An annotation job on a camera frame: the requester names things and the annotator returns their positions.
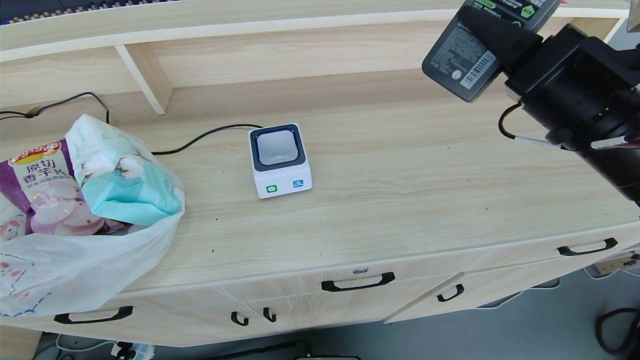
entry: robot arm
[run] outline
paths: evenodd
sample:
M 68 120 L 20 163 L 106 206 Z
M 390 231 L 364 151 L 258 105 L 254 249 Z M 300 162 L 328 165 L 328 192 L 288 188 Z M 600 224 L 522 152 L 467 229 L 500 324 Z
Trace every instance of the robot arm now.
M 571 24 L 543 41 L 470 6 L 458 16 L 502 64 L 515 107 L 547 129 L 547 141 L 640 206 L 640 49 L 615 51 Z M 502 121 L 500 130 L 508 134 Z

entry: sticker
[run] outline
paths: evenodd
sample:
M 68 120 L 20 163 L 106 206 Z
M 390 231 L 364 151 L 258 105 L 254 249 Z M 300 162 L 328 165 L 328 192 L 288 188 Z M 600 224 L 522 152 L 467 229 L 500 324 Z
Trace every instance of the sticker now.
M 489 67 L 495 62 L 495 55 L 487 50 L 484 55 L 477 61 L 471 71 L 465 76 L 460 84 L 465 88 L 471 89 L 471 86 L 478 81 L 478 79 L 489 69 Z
M 485 5 L 486 7 L 488 7 L 489 9 L 495 9 L 495 3 L 489 1 L 489 0 L 476 0 L 478 3 L 481 3 L 482 5 Z
M 522 8 L 522 11 L 520 12 L 520 15 L 525 18 L 528 19 L 530 17 L 533 16 L 533 14 L 536 13 L 536 9 L 533 8 L 533 6 L 528 5 Z

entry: cabinet door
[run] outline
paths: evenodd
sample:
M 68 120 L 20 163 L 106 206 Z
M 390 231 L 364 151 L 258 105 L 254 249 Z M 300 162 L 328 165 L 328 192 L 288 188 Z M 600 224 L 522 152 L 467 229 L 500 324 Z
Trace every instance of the cabinet door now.
M 234 323 L 231 319 L 233 313 L 237 313 L 240 323 L 243 323 L 245 318 L 248 319 L 248 325 Z M 239 304 L 131 315 L 111 322 L 71 325 L 54 321 L 24 324 L 18 322 L 16 326 L 59 334 L 171 347 L 220 343 L 280 333 L 261 316 L 254 315 Z
M 257 314 L 275 315 L 273 325 L 281 331 L 295 331 L 373 322 L 400 309 L 429 291 L 451 275 L 391 282 L 375 288 L 339 292 L 297 295 L 279 299 L 248 302 L 244 305 Z M 358 286 L 357 283 L 336 282 L 338 287 Z
M 467 270 L 535 262 L 544 259 L 590 255 L 599 252 L 604 258 L 637 243 L 640 222 L 553 236 L 544 239 L 498 245 Z
M 459 274 L 396 311 L 385 319 L 385 323 L 482 306 L 584 268 L 602 256 L 602 253 L 596 253 Z
M 421 277 L 457 274 L 489 253 L 489 249 L 430 254 L 414 258 L 362 263 L 337 268 L 303 272 L 294 275 L 237 281 L 220 286 L 240 302 L 274 299 L 322 291 L 323 281 L 355 281 L 367 283 L 368 278 L 393 273 L 396 281 Z

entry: drawer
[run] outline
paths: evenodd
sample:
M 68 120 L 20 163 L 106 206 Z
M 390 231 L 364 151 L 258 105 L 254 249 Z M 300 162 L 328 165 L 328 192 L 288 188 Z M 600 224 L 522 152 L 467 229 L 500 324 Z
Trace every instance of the drawer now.
M 231 319 L 234 313 L 239 322 L 247 319 L 247 326 L 234 323 Z M 65 325 L 49 321 L 26 324 L 24 327 L 59 334 L 171 347 L 220 343 L 280 333 L 271 323 L 240 304 L 131 315 L 102 323 Z
M 240 302 L 274 299 L 323 291 L 329 285 L 340 287 L 372 286 L 388 281 L 403 281 L 420 277 L 456 274 L 489 252 L 473 249 L 419 258 L 380 261 L 369 264 L 342 266 L 330 270 L 305 272 L 296 275 L 266 277 L 238 281 L 220 286 Z
M 181 286 L 121 293 L 96 311 L 112 311 L 132 306 L 134 314 L 162 313 L 235 303 L 217 286 Z
M 602 253 L 460 273 L 385 319 L 398 322 L 485 305 L 591 265 Z
M 553 236 L 492 247 L 492 251 L 467 270 L 529 263 L 544 259 L 580 256 L 601 252 L 602 258 L 640 240 L 640 222 L 580 233 Z
M 380 321 L 450 278 L 437 275 L 353 291 L 321 292 L 244 303 L 284 332 Z
M 71 313 L 68 317 L 72 321 L 86 321 L 111 318 L 116 316 L 118 312 L 131 312 L 133 315 L 142 315 L 232 303 L 235 303 L 235 301 L 215 286 L 176 287 L 121 293 L 96 310 L 84 313 Z M 52 322 L 53 318 L 53 316 L 30 316 L 24 318 L 3 318 L 0 321 L 3 323 L 19 322 L 22 324 L 47 323 Z

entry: barcode label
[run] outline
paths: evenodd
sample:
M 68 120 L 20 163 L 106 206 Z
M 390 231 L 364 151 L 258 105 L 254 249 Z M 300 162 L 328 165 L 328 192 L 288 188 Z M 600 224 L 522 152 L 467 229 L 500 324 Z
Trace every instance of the barcode label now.
M 467 89 L 471 89 L 471 86 L 474 86 L 494 61 L 495 55 L 489 50 L 485 51 L 480 60 L 478 60 L 474 67 L 471 68 L 471 71 L 462 79 L 462 81 L 460 81 L 460 84 Z

